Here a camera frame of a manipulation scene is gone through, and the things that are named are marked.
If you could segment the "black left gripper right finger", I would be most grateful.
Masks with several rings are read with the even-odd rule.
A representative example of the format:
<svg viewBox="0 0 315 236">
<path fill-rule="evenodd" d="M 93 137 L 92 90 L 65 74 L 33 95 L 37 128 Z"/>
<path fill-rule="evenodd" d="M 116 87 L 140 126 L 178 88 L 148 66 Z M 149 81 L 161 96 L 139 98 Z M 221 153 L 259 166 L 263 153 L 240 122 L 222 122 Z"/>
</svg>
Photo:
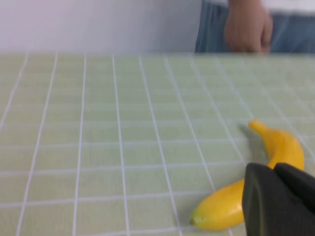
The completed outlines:
<svg viewBox="0 0 315 236">
<path fill-rule="evenodd" d="M 315 213 L 315 178 L 287 163 L 278 163 L 274 171 L 308 210 Z"/>
</svg>

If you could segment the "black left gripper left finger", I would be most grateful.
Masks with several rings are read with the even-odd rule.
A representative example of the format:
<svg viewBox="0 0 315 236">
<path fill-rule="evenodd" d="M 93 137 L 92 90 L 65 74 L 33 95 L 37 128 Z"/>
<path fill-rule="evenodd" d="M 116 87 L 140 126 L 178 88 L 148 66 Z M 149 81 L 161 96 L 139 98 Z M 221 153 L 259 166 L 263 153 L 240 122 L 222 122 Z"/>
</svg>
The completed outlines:
<svg viewBox="0 0 315 236">
<path fill-rule="evenodd" d="M 242 209 L 249 236 L 315 234 L 315 214 L 267 166 L 246 166 Z"/>
</svg>

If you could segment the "person's right hand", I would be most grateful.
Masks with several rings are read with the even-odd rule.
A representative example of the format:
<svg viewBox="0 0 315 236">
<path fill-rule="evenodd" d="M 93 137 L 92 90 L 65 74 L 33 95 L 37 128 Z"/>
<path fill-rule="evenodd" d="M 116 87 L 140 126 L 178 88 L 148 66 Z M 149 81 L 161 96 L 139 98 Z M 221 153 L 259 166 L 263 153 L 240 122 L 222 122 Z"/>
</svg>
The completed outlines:
<svg viewBox="0 0 315 236">
<path fill-rule="evenodd" d="M 273 20 L 259 0 L 231 0 L 224 38 L 233 52 L 270 51 Z"/>
</svg>

